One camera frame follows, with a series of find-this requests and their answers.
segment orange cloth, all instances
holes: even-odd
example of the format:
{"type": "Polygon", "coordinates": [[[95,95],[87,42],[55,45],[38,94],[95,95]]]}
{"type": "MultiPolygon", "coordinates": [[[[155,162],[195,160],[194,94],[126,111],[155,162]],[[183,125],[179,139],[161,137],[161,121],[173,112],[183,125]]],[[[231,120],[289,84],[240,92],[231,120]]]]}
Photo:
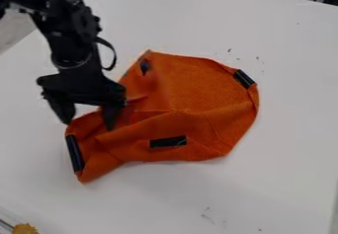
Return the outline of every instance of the orange cloth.
{"type": "Polygon", "coordinates": [[[146,52],[120,81],[128,106],[114,130],[106,131],[99,112],[68,126],[85,164],[78,179],[90,182],[129,161],[202,161],[227,154],[259,106],[257,85],[246,89],[236,71],[209,59],[146,52]],[[150,147],[152,140],[179,136],[184,142],[150,147]]]}

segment black tape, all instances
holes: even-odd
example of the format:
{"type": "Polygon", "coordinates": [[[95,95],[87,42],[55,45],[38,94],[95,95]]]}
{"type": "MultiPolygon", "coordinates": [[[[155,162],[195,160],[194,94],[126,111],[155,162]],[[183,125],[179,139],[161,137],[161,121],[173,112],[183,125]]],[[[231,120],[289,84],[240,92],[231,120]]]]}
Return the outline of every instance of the black tape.
{"type": "Polygon", "coordinates": [[[82,171],[85,164],[75,135],[66,135],[65,139],[68,146],[68,151],[71,164],[73,165],[74,173],[82,171]]]}
{"type": "Polygon", "coordinates": [[[187,136],[185,135],[150,140],[150,148],[172,147],[172,146],[181,146],[181,145],[187,145],[187,144],[188,144],[188,140],[187,140],[187,136]]]}
{"type": "Polygon", "coordinates": [[[142,71],[142,75],[145,76],[145,74],[148,72],[149,68],[149,61],[147,59],[144,59],[141,63],[140,63],[140,69],[142,71]]]}
{"type": "Polygon", "coordinates": [[[248,89],[251,87],[251,85],[255,84],[253,79],[251,79],[245,72],[242,70],[237,70],[235,74],[233,75],[236,81],[238,81],[245,89],[248,89]]]}

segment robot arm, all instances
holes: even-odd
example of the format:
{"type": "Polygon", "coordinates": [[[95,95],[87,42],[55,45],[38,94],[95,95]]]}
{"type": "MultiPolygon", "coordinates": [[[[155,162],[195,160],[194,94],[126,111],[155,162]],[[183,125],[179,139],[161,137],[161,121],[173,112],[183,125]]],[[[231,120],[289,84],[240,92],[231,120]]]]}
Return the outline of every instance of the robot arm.
{"type": "MultiPolygon", "coordinates": [[[[63,123],[70,124],[75,104],[101,106],[107,129],[126,105],[126,89],[103,74],[98,43],[114,48],[98,38],[100,19],[83,0],[0,0],[0,12],[11,3],[30,14],[45,36],[51,60],[58,74],[38,79],[42,95],[63,123]]],[[[112,66],[116,63],[116,54],[112,66]]]]}

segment white table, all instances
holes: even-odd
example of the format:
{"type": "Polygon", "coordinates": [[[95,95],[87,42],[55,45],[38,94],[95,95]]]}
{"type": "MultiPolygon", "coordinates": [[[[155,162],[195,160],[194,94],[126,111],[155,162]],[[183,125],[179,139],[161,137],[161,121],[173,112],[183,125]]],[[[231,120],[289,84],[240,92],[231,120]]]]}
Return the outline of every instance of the white table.
{"type": "Polygon", "coordinates": [[[113,78],[148,48],[212,58],[258,82],[259,117],[225,158],[128,164],[83,186],[64,126],[35,83],[54,69],[34,32],[0,57],[0,205],[48,234],[328,233],[338,177],[338,8],[303,0],[87,2],[117,48],[113,78]]]}

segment orange fabric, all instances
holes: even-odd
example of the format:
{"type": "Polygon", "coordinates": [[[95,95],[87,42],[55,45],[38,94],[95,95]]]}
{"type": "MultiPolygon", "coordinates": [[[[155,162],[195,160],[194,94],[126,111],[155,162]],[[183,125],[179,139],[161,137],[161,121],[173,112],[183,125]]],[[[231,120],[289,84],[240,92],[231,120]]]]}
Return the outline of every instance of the orange fabric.
{"type": "Polygon", "coordinates": [[[76,175],[90,182],[129,161],[202,161],[227,154],[253,123],[257,85],[248,90],[236,69],[212,60],[148,51],[121,79],[128,106],[113,131],[99,112],[78,118],[74,134],[85,162],[76,175]],[[140,63],[149,70],[142,74],[140,63]],[[150,148],[150,140],[187,136],[187,145],[150,148]]]}

